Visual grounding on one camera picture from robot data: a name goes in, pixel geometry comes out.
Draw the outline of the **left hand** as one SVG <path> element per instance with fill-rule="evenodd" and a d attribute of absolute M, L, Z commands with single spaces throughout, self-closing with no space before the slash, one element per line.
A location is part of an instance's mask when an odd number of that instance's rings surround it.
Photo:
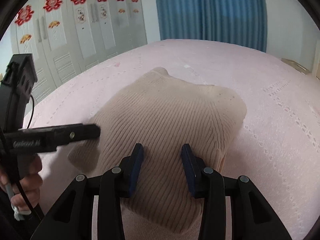
<path fill-rule="evenodd" d="M 43 184 L 43 180 L 39 175 L 39 172 L 41 170 L 41 158 L 37 155 L 29 166 L 29 174 L 22 180 L 20 180 L 22 189 L 25 192 L 26 197 L 28 198 L 32 207 L 35 207 L 40 201 L 40 187 Z M 8 176 L 4 169 L 1 167 L 1 215 L 9 212 L 9 210 L 12 211 L 11 204 L 17 207 L 20 212 L 30 211 L 22 195 L 20 194 L 18 187 L 15 184 L 12 185 L 14 196 L 11 198 L 9 203 L 9 198 L 5 190 L 5 185 L 7 185 L 8 183 Z"/>

